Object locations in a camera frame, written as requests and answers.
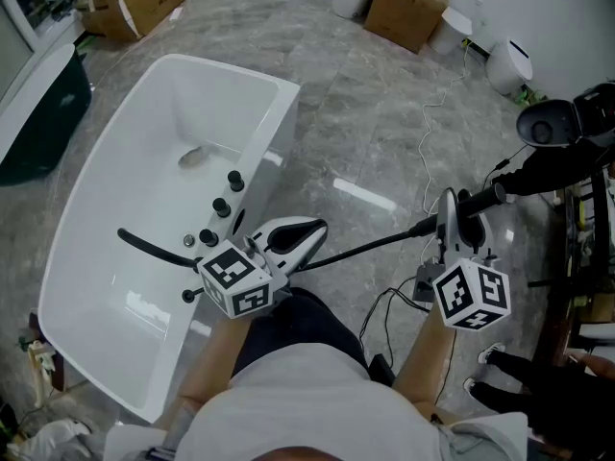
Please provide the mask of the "white rectangular bathtub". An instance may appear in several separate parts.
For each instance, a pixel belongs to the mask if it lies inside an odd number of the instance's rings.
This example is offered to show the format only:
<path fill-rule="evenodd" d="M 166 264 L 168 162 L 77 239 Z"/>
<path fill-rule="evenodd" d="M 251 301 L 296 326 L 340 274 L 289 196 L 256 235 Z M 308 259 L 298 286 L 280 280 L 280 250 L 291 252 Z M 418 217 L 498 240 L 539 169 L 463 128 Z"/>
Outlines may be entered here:
<path fill-rule="evenodd" d="M 218 312 L 182 293 L 200 276 L 122 241 L 117 230 L 176 255 L 202 253 L 199 232 L 239 240 L 260 223 L 292 148 L 300 88 L 218 61 L 172 54 L 132 88 L 71 192 L 39 296 L 43 334 L 77 371 L 145 421 L 161 413 L 195 317 Z M 207 145 L 207 162 L 178 165 Z M 244 182 L 233 192 L 227 176 Z M 223 198 L 232 209 L 220 218 Z M 193 234 L 196 244 L 183 239 Z"/>

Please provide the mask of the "person's right forearm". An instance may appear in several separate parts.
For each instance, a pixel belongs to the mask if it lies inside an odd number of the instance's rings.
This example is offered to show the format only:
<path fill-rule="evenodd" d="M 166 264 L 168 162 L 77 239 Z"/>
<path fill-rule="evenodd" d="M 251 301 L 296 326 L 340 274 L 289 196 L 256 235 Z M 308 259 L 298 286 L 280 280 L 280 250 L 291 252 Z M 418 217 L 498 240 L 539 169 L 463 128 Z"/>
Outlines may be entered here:
<path fill-rule="evenodd" d="M 428 421 L 436 415 L 445 425 L 457 421 L 453 413 L 437 406 L 441 381 L 451 362 L 454 339 L 455 331 L 444 326 L 435 306 L 422 325 L 392 386 Z"/>

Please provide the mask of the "dark wooden shelf unit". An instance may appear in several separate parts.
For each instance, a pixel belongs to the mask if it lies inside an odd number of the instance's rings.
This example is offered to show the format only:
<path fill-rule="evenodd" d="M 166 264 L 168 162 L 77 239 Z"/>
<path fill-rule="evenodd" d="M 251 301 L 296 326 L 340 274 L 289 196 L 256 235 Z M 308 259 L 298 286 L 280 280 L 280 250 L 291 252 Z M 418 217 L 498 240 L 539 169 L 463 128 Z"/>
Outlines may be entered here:
<path fill-rule="evenodd" d="M 615 195 L 604 170 L 556 194 L 553 265 L 528 288 L 548 290 L 532 360 L 562 365 L 567 350 L 602 340 L 590 327 L 615 323 Z"/>

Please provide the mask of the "closed cardboard box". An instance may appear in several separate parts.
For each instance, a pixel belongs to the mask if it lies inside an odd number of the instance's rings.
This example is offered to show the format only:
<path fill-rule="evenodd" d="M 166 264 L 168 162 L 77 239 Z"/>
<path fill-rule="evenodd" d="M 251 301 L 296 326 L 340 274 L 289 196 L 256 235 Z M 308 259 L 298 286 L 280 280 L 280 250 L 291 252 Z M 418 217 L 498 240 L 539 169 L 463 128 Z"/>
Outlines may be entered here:
<path fill-rule="evenodd" d="M 418 54 L 449 0 L 373 0 L 364 29 Z"/>

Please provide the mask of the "grey overflow cover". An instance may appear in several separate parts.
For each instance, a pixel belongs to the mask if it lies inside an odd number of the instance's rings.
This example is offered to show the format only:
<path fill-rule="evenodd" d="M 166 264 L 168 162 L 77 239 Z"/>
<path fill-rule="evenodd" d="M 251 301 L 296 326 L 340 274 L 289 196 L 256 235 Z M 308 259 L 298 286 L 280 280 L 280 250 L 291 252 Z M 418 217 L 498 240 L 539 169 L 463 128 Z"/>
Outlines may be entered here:
<path fill-rule="evenodd" d="M 178 161 L 178 165 L 182 169 L 194 169 L 205 164 L 211 154 L 211 148 L 207 145 L 189 150 L 183 154 Z"/>

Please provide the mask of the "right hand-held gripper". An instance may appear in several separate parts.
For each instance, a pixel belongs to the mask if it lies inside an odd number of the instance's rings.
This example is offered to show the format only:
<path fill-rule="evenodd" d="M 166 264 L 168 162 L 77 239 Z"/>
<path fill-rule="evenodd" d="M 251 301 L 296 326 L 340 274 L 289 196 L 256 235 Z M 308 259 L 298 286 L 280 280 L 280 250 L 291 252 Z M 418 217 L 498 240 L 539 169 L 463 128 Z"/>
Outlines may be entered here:
<path fill-rule="evenodd" d="M 485 215 L 457 215 L 457 196 L 446 188 L 438 201 L 435 233 L 445 270 L 433 282 L 434 301 L 445 327 L 485 329 L 511 313 L 509 278 L 494 267 L 499 258 L 487 244 Z M 463 243 L 473 254 L 461 251 Z"/>

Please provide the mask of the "person's white shirt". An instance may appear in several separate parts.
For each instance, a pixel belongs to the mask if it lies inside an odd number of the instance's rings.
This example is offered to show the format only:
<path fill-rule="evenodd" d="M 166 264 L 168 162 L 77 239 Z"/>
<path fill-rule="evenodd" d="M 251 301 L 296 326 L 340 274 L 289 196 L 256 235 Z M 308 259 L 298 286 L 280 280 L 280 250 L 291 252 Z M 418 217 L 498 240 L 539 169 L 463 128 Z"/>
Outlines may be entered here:
<path fill-rule="evenodd" d="M 329 461 L 527 461 L 520 413 L 442 425 L 323 344 L 268 353 L 168 430 L 116 426 L 104 461 L 257 461 L 303 450 Z"/>

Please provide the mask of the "dark green oval bathtub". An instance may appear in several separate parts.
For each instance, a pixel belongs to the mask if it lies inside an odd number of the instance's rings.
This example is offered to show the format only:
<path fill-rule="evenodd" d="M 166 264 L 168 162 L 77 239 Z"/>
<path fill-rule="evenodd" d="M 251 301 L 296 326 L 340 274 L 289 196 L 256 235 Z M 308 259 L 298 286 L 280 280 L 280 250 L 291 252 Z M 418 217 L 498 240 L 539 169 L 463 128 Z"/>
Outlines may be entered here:
<path fill-rule="evenodd" d="M 91 98 L 90 81 L 73 44 L 41 61 L 0 114 L 0 186 L 51 173 Z"/>

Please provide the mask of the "grey round handheld device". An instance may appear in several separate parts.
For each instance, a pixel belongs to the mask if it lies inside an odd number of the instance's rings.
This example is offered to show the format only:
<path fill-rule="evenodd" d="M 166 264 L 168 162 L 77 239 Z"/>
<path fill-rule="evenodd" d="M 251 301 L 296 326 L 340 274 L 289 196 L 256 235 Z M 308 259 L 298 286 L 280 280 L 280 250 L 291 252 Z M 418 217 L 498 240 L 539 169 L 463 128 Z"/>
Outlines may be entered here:
<path fill-rule="evenodd" d="M 574 104 L 560 99 L 525 108 L 517 118 L 516 130 L 521 140 L 534 148 L 563 148 L 582 137 Z"/>

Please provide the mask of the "black curved faucet spout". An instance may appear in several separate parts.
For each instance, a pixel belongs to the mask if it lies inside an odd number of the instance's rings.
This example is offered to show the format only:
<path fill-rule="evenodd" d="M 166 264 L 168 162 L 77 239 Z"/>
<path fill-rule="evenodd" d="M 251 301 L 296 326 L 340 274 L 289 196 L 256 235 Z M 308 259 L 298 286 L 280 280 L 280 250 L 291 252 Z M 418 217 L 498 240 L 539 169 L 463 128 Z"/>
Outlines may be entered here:
<path fill-rule="evenodd" d="M 163 248 L 160 248 L 132 234 L 131 232 L 129 232 L 128 230 L 124 228 L 119 228 L 116 233 L 118 237 L 125 243 L 129 244 L 130 246 L 154 258 L 160 259 L 162 261 L 165 261 L 175 266 L 189 268 L 193 270 L 194 272 L 197 271 L 197 263 L 199 259 L 191 259 L 191 258 L 187 258 L 181 255 L 176 255 L 174 253 L 171 253 Z"/>

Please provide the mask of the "person's black trousers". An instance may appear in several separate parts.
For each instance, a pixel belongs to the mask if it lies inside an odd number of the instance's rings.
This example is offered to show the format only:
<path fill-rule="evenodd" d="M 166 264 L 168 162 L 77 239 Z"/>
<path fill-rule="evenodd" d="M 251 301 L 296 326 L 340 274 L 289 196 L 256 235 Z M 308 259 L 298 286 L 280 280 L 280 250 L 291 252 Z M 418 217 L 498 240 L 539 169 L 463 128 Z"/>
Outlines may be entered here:
<path fill-rule="evenodd" d="M 329 307 L 306 289 L 292 287 L 288 297 L 252 320 L 233 374 L 268 353 L 301 344 L 330 346 L 368 368 L 358 338 Z"/>

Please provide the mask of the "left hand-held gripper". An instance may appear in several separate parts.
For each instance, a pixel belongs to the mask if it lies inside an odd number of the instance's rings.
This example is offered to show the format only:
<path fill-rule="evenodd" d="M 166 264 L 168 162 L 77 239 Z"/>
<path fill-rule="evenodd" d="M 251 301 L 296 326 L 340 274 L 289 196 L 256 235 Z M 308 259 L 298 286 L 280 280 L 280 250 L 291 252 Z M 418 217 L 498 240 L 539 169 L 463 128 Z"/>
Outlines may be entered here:
<path fill-rule="evenodd" d="M 289 274 L 308 265 L 328 235 L 323 219 L 277 218 L 239 241 L 202 245 L 197 271 L 204 293 L 230 319 L 273 306 Z"/>

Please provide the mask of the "person's left forearm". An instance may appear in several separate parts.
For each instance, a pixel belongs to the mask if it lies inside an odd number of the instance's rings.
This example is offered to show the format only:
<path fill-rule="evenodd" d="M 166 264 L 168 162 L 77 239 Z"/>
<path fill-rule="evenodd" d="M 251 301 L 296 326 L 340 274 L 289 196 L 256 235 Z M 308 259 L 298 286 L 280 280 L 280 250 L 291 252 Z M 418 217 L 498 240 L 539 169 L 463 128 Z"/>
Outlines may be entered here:
<path fill-rule="evenodd" d="M 216 324 L 179 388 L 180 404 L 201 407 L 228 389 L 251 324 L 249 317 L 225 319 Z"/>

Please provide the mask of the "large open cardboard box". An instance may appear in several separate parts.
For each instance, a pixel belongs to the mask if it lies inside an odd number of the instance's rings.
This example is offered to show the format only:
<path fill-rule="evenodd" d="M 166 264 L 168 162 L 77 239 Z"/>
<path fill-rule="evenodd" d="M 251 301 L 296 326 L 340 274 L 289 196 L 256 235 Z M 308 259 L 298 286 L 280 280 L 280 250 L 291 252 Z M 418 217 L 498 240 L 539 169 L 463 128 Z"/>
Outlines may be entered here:
<path fill-rule="evenodd" d="M 76 0 L 87 32 L 120 42 L 147 36 L 185 0 Z"/>

